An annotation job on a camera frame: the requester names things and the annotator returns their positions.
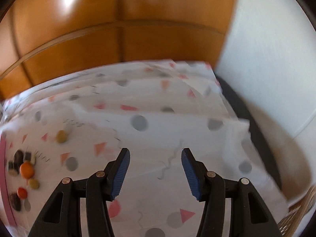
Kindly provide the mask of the yellow green small fruit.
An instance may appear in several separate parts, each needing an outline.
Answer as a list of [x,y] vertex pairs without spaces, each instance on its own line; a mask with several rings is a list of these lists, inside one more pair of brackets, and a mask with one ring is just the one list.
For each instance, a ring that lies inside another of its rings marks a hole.
[[34,189],[34,190],[39,189],[39,187],[40,187],[39,181],[37,179],[34,179],[34,178],[31,178],[28,180],[28,185],[31,189]]

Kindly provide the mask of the red tomato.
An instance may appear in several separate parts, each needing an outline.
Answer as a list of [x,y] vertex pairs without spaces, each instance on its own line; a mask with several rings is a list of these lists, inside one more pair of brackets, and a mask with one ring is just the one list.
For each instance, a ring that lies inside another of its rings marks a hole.
[[18,196],[18,198],[20,198],[20,199],[27,199],[27,197],[28,197],[28,192],[27,192],[27,190],[26,190],[25,188],[19,187],[19,188],[17,189],[17,196]]

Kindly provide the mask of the orange mandarin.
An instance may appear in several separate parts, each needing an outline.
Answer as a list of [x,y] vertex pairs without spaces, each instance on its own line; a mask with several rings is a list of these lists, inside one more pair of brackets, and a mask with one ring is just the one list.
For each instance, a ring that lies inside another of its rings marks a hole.
[[24,162],[19,168],[19,172],[24,179],[31,179],[35,175],[35,170],[30,162]]

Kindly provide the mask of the dark cut root large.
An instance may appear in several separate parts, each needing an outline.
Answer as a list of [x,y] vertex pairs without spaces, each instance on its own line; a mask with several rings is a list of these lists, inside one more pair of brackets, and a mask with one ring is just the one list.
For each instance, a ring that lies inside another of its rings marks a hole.
[[19,174],[19,169],[24,162],[24,152],[22,150],[17,150],[14,154],[13,160],[8,161],[7,171],[11,176],[17,176]]

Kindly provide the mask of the dark round root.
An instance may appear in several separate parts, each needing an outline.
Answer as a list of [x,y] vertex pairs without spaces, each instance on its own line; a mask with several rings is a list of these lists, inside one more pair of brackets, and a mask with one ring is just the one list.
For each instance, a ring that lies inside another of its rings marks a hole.
[[9,195],[9,201],[14,210],[21,211],[21,200],[17,193],[11,193]]

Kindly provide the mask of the patterned white tablecloth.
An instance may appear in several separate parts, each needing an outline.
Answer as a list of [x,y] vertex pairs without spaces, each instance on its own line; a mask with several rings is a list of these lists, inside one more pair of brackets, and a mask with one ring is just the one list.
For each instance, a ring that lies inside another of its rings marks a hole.
[[[181,164],[190,148],[206,168],[231,180],[248,178],[274,219],[288,211],[249,133],[222,94],[212,69],[194,62],[133,62],[48,81],[7,100],[1,133],[6,159],[17,150],[36,158],[37,190],[14,212],[13,236],[27,236],[64,178],[84,179],[122,148],[130,166],[109,204],[116,236],[195,236],[203,205],[191,194]],[[65,143],[55,140],[58,131]]]

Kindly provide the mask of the pink rimmed tray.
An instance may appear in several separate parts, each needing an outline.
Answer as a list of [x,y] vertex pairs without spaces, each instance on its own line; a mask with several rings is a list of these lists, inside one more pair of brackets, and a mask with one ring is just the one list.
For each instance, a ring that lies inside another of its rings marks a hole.
[[1,134],[1,199],[4,207],[4,212],[8,220],[8,224],[13,227],[17,227],[14,214],[10,205],[8,188],[7,188],[7,176],[6,176],[6,146],[7,141],[5,134]]

